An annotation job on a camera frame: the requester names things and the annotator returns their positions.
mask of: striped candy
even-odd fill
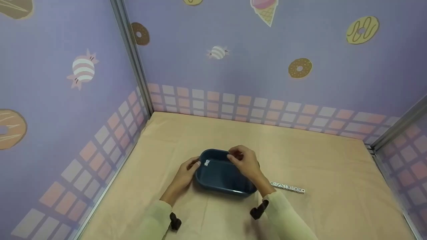
[[[88,82],[94,78],[95,65],[94,63],[85,58],[77,58],[73,62],[73,73],[79,81]]]
[[[214,46],[209,53],[209,58],[222,59],[225,55],[228,55],[226,47]]]
[[[89,49],[86,51],[86,56],[78,56],[73,62],[73,75],[69,75],[67,79],[73,81],[71,88],[82,88],[82,82],[88,82],[94,78],[95,64],[99,61],[95,58],[96,54],[90,54]]]

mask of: glazed donut illustration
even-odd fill
[[[184,3],[190,6],[197,6],[201,4],[203,0],[184,0]]]
[[[147,45],[150,42],[150,34],[148,33],[147,28],[142,26],[140,23],[132,23],[132,30],[134,32],[134,38],[136,44],[138,45]]]
[[[15,146],[27,131],[24,117],[11,109],[0,109],[0,126],[6,127],[6,133],[0,133],[0,150]]]
[[[313,65],[307,58],[296,59],[289,64],[288,72],[292,78],[303,78],[311,72]]]
[[[27,18],[32,11],[32,0],[0,0],[0,12],[13,19]]]
[[[366,16],[357,19],[347,29],[347,42],[350,44],[362,44],[369,41],[377,33],[380,23],[374,16]]]

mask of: pink ice cream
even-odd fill
[[[251,0],[252,6],[257,9],[266,9],[273,5],[276,0]]]

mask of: person's right hand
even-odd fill
[[[262,197],[276,191],[268,179],[261,172],[255,152],[249,148],[238,145],[230,148],[227,158],[247,177],[258,189]]]
[[[227,158],[249,180],[254,181],[263,175],[254,151],[243,145],[238,145],[230,148],[228,152],[230,154],[227,155]]]

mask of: finger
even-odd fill
[[[235,158],[233,155],[228,154],[227,158],[230,160],[230,162],[232,162],[237,168],[240,167],[240,165],[242,164],[241,161],[239,161],[237,158]]]
[[[229,150],[229,152],[232,152],[232,153],[241,152],[243,154],[246,154],[249,151],[251,151],[251,150],[249,148],[247,148],[246,146],[243,146],[243,145],[234,146],[234,147],[230,148],[230,150]]]
[[[195,164],[193,164],[190,170],[188,170],[188,172],[191,173],[191,175],[194,175],[194,173],[199,167],[200,167],[200,161],[197,161]]]
[[[185,167],[187,170],[190,169],[191,165],[193,165],[194,163],[196,163],[199,160],[200,156],[197,157],[192,157],[190,159],[188,159],[187,161],[185,161],[182,166]]]

